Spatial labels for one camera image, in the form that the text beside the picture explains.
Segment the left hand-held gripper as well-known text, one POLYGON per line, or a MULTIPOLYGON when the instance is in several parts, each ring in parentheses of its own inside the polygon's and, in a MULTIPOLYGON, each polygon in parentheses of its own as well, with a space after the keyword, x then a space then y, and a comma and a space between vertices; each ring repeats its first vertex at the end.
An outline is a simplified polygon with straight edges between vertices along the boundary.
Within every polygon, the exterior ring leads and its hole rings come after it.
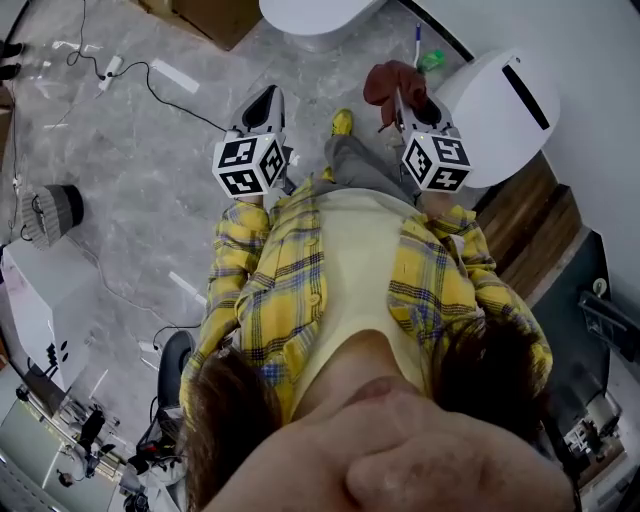
POLYGON ((287 176, 293 152, 285 145, 284 95, 269 85, 251 95, 231 117, 230 127, 214 148, 212 174, 231 199, 263 196, 296 185, 287 176))

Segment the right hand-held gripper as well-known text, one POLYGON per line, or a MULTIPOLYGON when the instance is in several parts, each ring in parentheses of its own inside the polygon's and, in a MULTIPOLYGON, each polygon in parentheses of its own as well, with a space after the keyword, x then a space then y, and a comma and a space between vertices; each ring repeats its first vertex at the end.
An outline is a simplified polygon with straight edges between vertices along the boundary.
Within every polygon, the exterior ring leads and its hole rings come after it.
POLYGON ((425 106, 416 109, 397 89, 394 113, 405 144, 401 162, 420 190, 459 192, 473 167, 447 107, 437 97, 428 97, 425 106))

